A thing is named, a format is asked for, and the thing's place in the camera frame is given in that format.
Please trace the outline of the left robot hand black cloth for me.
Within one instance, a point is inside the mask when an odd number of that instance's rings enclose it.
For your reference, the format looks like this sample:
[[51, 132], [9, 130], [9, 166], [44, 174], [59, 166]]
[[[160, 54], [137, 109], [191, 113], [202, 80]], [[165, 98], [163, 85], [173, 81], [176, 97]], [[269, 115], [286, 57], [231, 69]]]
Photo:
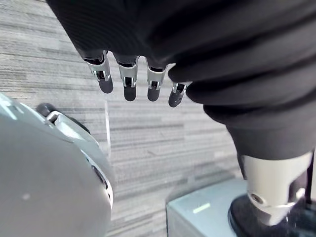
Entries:
[[83, 60], [144, 56], [223, 124], [251, 216], [279, 224], [307, 192], [316, 148], [313, 0], [50, 0]]

